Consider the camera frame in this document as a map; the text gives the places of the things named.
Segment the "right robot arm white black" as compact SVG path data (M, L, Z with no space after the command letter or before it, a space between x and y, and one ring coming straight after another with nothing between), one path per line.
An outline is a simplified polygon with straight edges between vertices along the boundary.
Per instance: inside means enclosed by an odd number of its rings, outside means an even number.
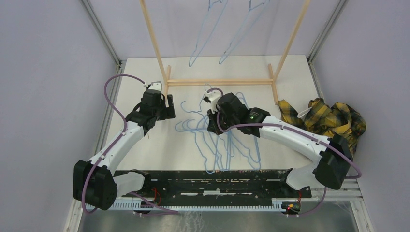
M353 164L347 141L340 135L330 138L310 133L284 122L268 111L247 108L233 93L222 94L218 90L205 92L204 101L211 105L207 111L207 131L216 135L238 129L243 134L275 141L305 157L311 163L286 171L283 182L294 190L313 184L338 190L347 178Z

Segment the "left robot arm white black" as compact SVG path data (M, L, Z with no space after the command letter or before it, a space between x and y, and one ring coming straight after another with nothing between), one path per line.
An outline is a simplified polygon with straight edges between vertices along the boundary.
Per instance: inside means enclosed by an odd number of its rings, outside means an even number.
M115 139L88 161L79 160L73 168L73 197L83 208L108 210L117 197L144 189L148 175L132 170L115 172L131 150L157 121L175 118L173 95L147 89L135 108L125 117L124 127Z

